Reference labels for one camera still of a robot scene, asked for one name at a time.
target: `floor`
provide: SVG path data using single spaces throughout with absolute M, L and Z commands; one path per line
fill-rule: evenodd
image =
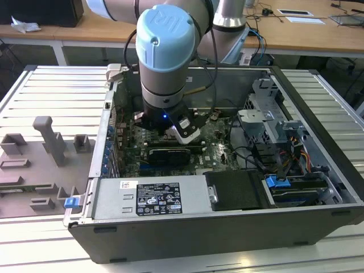
M 18 78 L 23 65 L 56 65 L 56 58 L 53 50 L 47 46 L 41 45 L 11 45 L 11 51 L 18 57 L 21 64 L 8 50 L 0 54 L 0 98 L 10 89 L 14 81 Z M 108 60 L 102 59 L 100 48 L 90 47 L 66 47 L 66 54 L 70 61 L 70 65 L 107 65 L 109 63 L 123 63 L 122 50 L 116 48 L 107 48 Z M 275 55 L 272 56 L 274 65 L 280 68 L 295 69 L 299 61 L 298 56 Z M 353 65 L 349 60 L 342 58 L 329 58 L 323 60 L 321 58 L 308 58 L 304 63 L 305 69 L 317 69 L 322 76 L 335 88 L 339 94 L 344 95 L 348 87 L 358 77 L 364 69 L 364 59 L 352 60 L 355 63 L 355 68 L 349 73 L 349 68 Z M 129 49 L 129 62 L 136 63 L 137 55 L 134 49 Z M 352 86 L 350 92 L 346 96 L 349 103 L 353 99 L 357 100 L 354 95 L 363 88 L 364 73 Z

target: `warning label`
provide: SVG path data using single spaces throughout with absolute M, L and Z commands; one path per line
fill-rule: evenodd
M 136 213 L 138 216 L 182 213 L 180 184 L 138 184 Z

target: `slotted metal table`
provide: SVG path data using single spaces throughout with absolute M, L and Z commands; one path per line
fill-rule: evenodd
M 0 137 L 21 132 L 26 141 L 42 140 L 32 122 L 37 115 L 51 115 L 55 131 L 64 139 L 73 139 L 78 132 L 95 138 L 108 90 L 105 72 L 106 67 L 42 66 L 23 72 L 0 103 Z M 363 175 L 362 120 L 320 76 L 283 72 Z M 286 107 L 295 117 L 289 102 Z M 101 265 L 90 260 L 62 219 L 62 215 L 1 219 L 1 273 L 364 271 L 364 223 L 342 227 L 313 246 Z

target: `desk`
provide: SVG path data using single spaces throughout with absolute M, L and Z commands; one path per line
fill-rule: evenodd
M 328 0 L 262 0 L 272 6 L 275 14 L 277 9 L 307 10 L 315 17 L 328 17 L 332 14 L 344 14 L 343 11 L 331 7 Z M 363 10 L 364 5 L 353 2 L 341 2 L 343 9 Z M 135 26 L 113 22 L 92 13 L 84 5 L 84 17 L 75 28 L 45 27 L 34 33 L 21 34 L 10 26 L 0 26 L 0 38 L 5 43 L 12 44 L 37 44 L 51 46 L 55 52 L 59 65 L 67 65 L 63 47 L 101 47 L 123 48 L 125 41 Z M 262 8 L 256 7 L 257 13 Z M 253 9 L 245 10 L 245 14 L 252 14 Z M 305 55 L 326 57 L 364 57 L 364 29 L 337 27 L 331 19 L 323 19 L 325 24 L 291 23 L 282 18 L 281 23 L 277 18 L 262 18 L 258 23 L 260 33 L 267 40 L 266 53 L 282 55 Z M 248 20 L 255 27 L 254 20 Z M 248 37 L 243 53 L 251 55 L 257 48 L 255 37 Z

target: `white label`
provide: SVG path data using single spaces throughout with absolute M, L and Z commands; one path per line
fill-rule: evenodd
M 171 209 L 180 209 L 181 205 L 171 205 Z
M 297 17 L 286 17 L 291 23 L 306 23 L 306 24 L 325 24 L 319 19 L 313 18 L 297 18 Z
M 121 189 L 136 189 L 138 185 L 138 181 L 120 181 Z

